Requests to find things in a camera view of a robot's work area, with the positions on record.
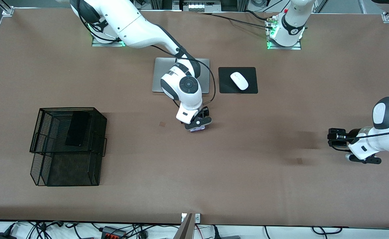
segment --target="mouse pad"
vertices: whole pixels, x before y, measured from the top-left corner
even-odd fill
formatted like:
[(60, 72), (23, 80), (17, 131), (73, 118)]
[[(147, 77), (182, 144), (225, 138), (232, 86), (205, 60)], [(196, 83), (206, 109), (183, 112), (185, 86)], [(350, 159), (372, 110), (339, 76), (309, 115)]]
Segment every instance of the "mouse pad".
[[(245, 77), (249, 86), (242, 91), (231, 80), (230, 75), (234, 72), (239, 72)], [(256, 81), (255, 67), (219, 67), (218, 76), (220, 78), (220, 93), (239, 93), (239, 94), (257, 94), (258, 82)]]

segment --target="brown table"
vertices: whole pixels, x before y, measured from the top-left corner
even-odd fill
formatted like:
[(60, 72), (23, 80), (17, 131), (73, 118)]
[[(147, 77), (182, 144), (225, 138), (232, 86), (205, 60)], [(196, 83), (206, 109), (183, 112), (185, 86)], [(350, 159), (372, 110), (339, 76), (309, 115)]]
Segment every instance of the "brown table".
[[(0, 219), (178, 223), (192, 211), (205, 224), (389, 227), (389, 153), (363, 165), (326, 142), (329, 127), (372, 124), (389, 95), (389, 24), (379, 15), (312, 15), (302, 50), (267, 50), (260, 28), (143, 14), (210, 58), (216, 78), (221, 66), (256, 67), (259, 93), (218, 92), (209, 129), (188, 133), (172, 101), (151, 92), (164, 53), (91, 47), (70, 9), (16, 9), (0, 26)], [(108, 118), (101, 185), (37, 187), (38, 109), (74, 106)]]

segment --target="power adapter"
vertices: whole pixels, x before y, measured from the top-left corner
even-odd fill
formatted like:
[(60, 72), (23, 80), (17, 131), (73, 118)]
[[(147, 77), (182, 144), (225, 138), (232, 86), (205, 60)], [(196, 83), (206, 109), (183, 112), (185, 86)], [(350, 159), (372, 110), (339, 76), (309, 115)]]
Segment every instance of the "power adapter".
[(101, 228), (101, 239), (119, 239), (126, 235), (126, 231), (117, 230), (113, 227)]
[(15, 238), (14, 236), (3, 236), (3, 233), (2, 232), (0, 232), (0, 239), (17, 239), (17, 238)]

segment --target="red cable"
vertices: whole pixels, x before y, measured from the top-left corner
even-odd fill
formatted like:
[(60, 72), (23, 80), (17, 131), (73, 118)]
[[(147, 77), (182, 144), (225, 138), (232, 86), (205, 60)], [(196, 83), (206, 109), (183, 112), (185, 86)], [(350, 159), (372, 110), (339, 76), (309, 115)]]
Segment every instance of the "red cable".
[(196, 225), (196, 227), (197, 227), (197, 230), (199, 231), (200, 237), (203, 239), (202, 232), (200, 231), (200, 228), (199, 228), (199, 226), (198, 226), (198, 225)]

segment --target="wire mesh basket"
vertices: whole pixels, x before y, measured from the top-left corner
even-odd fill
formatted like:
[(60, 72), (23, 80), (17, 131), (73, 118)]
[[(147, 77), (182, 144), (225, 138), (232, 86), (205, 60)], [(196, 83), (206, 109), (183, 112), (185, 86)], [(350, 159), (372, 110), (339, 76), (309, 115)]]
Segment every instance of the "wire mesh basket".
[(99, 185), (106, 123), (95, 108), (40, 109), (30, 148), (35, 185)]

